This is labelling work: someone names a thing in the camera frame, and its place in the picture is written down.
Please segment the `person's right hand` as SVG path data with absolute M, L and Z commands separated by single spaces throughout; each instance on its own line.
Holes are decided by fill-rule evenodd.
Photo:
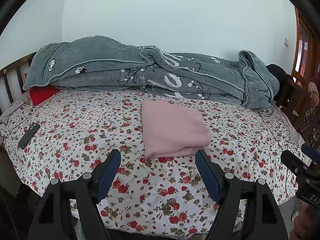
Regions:
M 294 219 L 289 239 L 319 239 L 319 207 L 302 205 Z

